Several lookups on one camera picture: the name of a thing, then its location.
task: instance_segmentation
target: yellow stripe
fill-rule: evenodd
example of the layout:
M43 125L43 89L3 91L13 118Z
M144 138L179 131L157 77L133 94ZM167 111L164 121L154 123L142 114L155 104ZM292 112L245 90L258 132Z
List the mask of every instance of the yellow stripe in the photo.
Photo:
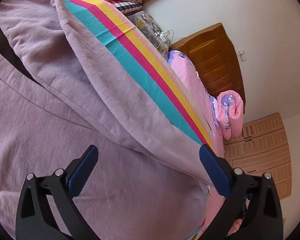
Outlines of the yellow stripe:
M206 128L202 125L201 120L199 119L197 113L193 111L193 108L188 103L187 99L184 97L183 93L180 92L180 89L177 87L172 78L165 72L165 68L155 59L152 53L147 49L142 40L136 37L133 32L129 32L132 27L127 26L119 16L115 14L115 12L111 9L108 3L103 0L82 0L86 3L90 3L92 5L96 5L103 13L127 36L127 38L137 47L137 49L143 54L143 56L149 61L149 63L155 68L155 70L159 73L159 75L163 78L163 80L170 87L172 92L176 95L178 100L181 102L185 110L188 112L190 117L193 119L194 123L198 126L199 131L204 136L205 140L212 147L211 138L206 130Z
M131 24L131 22L128 20L128 18L125 17L122 13L117 13L117 16L126 24L128 24L128 25ZM143 45L147 48L147 50L150 50L153 52L152 55L155 57L155 59L161 65L167 64L167 61L159 53L157 53L156 50L153 51L153 45L151 44L151 42L148 39L145 39L145 36L139 30L137 30L137 28L135 26L132 27L131 31L135 34L135 36L138 39L144 40ZM178 76L176 75L176 73L173 71L173 69L171 67L165 68L165 69L166 69L168 75L170 76L170 78L173 79L177 83L179 90L182 92L183 96L185 98L187 98L188 101L190 102L190 104L192 105L195 114L197 114L197 116L199 117L205 130L208 131L209 135L212 134L212 131L211 131L210 125L208 124L207 119L205 118L204 114L202 114L202 111L200 110L200 108L197 106L197 102L195 100L193 100L188 89L182 84L181 80L178 78Z

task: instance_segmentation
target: white cable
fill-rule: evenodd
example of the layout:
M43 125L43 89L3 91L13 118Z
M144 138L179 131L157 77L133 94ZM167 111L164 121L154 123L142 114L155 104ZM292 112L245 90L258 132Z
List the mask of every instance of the white cable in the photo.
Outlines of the white cable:
M156 49L158 49L158 48L160 47L160 45L162 44L163 40L164 40L168 35L171 34L170 31L172 31L172 38L173 38L174 32L173 32L173 30L169 30L169 33L167 33L167 34L163 37L163 39L161 39L160 44L159 44L158 47L156 47Z
M173 30L169 30L169 31L172 31L172 40L173 40L174 31Z
M172 39L171 41L173 41L175 39L181 39L181 38L186 38L186 37L177 37L177 38Z
M163 37L163 39L161 39L161 41L160 41L160 43L159 43L159 46L156 47L156 49L158 49L158 48L160 47L161 43L163 42L163 40L164 40L168 35L169 35L169 33L167 33L167 34Z

